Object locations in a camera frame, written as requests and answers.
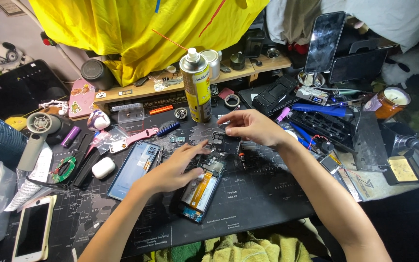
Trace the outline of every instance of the tape roll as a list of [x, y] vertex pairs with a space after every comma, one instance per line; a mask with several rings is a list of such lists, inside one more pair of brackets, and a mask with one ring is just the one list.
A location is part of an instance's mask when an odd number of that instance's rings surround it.
[[[235, 99], [236, 103], [235, 104], [229, 104], [228, 101], [230, 99]], [[236, 94], [230, 94], [230, 95], [227, 95], [226, 98], [224, 98], [224, 105], [229, 109], [234, 109], [239, 104], [240, 104], [240, 97]]]

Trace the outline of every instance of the watch band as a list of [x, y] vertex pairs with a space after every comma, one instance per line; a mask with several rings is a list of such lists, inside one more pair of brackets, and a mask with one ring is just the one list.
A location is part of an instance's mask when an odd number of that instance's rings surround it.
[[145, 129], [138, 134], [135, 134], [135, 135], [133, 135], [129, 138], [126, 138], [125, 143], [126, 143], [127, 146], [130, 146], [131, 143], [133, 143], [137, 140], [147, 139], [147, 138], [150, 138], [150, 137], [154, 136], [156, 133], [158, 133], [158, 131], [159, 131], [159, 128], [157, 128], [157, 127], [154, 127], [154, 128], [151, 128], [151, 129]]

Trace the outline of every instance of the purple battery cell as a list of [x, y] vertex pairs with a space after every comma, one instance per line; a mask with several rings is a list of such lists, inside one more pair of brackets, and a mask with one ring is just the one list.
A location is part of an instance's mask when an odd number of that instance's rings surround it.
[[72, 130], [67, 134], [64, 141], [62, 141], [61, 146], [64, 146], [65, 148], [69, 148], [70, 144], [72, 144], [75, 137], [80, 133], [81, 129], [77, 126], [74, 126]]

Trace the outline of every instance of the white iphone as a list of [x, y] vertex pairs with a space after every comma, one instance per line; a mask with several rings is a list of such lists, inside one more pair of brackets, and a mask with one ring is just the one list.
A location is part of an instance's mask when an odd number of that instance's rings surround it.
[[13, 262], [35, 262], [48, 258], [48, 236], [55, 202], [56, 196], [47, 196], [23, 208]]

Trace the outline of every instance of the panda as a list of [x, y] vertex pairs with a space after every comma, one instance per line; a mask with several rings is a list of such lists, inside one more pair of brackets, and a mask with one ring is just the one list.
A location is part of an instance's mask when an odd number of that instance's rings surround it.
[[15, 45], [8, 42], [0, 44], [0, 72], [6, 73], [32, 61], [32, 57], [24, 55]]

